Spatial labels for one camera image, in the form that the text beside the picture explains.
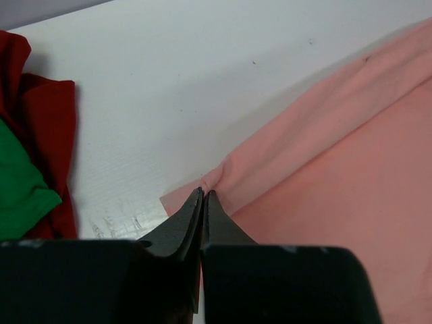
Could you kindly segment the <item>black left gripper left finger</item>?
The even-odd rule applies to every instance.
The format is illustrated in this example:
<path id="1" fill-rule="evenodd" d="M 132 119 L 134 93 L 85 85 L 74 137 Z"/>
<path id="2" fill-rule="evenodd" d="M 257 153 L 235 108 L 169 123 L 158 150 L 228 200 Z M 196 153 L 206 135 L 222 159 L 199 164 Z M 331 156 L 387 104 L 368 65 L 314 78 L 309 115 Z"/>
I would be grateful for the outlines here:
<path id="1" fill-rule="evenodd" d="M 136 241 L 137 303 L 146 314 L 198 310 L 204 193 L 192 191 L 180 209 Z"/>

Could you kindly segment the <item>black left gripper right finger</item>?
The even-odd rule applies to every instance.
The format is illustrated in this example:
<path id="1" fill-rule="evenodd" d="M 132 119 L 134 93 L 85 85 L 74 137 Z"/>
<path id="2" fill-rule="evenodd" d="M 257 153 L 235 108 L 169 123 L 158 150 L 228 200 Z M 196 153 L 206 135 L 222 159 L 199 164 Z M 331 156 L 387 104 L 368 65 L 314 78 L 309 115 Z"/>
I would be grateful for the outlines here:
<path id="1" fill-rule="evenodd" d="M 214 191 L 205 197 L 201 261 L 207 323 L 259 323 L 254 292 L 259 247 L 223 210 Z"/>

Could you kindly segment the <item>pink t shirt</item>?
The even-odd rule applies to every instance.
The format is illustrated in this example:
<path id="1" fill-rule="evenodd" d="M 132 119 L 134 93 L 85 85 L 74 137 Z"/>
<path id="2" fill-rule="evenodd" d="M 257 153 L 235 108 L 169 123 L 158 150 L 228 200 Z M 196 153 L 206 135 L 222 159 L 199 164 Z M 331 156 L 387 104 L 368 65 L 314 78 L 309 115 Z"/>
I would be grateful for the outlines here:
<path id="1" fill-rule="evenodd" d="M 386 323 L 430 323 L 431 21 L 315 84 L 167 214 L 196 187 L 260 243 L 348 248 Z"/>

